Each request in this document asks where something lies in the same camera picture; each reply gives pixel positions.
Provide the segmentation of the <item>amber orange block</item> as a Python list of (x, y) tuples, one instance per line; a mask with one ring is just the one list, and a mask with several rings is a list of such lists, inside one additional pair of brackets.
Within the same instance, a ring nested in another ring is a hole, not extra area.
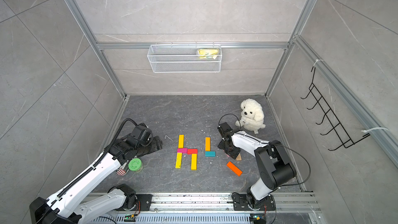
[(210, 151), (210, 138), (205, 138), (205, 151)]

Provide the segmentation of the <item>teal block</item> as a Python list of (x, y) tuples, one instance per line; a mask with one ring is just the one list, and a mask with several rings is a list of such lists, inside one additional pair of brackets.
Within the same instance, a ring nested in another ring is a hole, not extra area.
[(215, 157), (216, 153), (214, 151), (206, 151), (205, 156), (206, 157)]

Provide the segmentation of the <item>red block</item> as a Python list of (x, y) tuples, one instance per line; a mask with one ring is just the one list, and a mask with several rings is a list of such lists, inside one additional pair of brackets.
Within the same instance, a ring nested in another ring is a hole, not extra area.
[(197, 154), (198, 149), (192, 148), (192, 149), (187, 149), (187, 154), (192, 155), (192, 154)]

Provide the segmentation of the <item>lime yellow long block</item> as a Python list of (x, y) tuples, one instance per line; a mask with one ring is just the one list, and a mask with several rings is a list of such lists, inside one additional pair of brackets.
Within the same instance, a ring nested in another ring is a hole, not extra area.
[(176, 157), (176, 163), (175, 163), (175, 168), (180, 169), (181, 168), (181, 162), (182, 162), (182, 153), (178, 152), (177, 157)]

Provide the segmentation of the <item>magenta block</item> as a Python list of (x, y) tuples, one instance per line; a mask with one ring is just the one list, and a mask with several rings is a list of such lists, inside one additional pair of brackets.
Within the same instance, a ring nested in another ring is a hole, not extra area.
[(187, 149), (187, 148), (178, 148), (178, 149), (177, 149), (177, 152), (178, 152), (178, 153), (187, 153), (187, 152), (188, 152), (188, 149)]

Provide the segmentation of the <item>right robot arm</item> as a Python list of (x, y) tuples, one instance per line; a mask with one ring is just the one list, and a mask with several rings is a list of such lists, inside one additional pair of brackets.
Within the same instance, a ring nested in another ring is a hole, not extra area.
[(304, 158), (297, 151), (282, 145), (280, 141), (265, 141), (257, 139), (241, 128), (233, 129), (228, 123), (218, 121), (218, 132), (221, 141), (218, 148), (229, 157), (236, 160), (241, 151), (255, 157), (260, 178), (247, 189), (245, 194), (233, 192), (235, 211), (273, 211), (276, 209), (275, 200), (271, 193), (280, 187), (287, 186), (287, 182), (297, 176), (297, 171), (288, 155), (288, 151)]

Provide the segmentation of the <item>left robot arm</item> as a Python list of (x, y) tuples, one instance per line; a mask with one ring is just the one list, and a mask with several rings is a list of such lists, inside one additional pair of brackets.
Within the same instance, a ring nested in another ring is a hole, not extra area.
[(34, 224), (86, 224), (115, 209), (140, 210), (136, 192), (121, 184), (94, 200), (86, 196), (111, 173), (140, 158), (162, 149), (162, 141), (144, 123), (124, 119), (111, 143), (82, 173), (48, 198), (36, 198), (30, 204)]

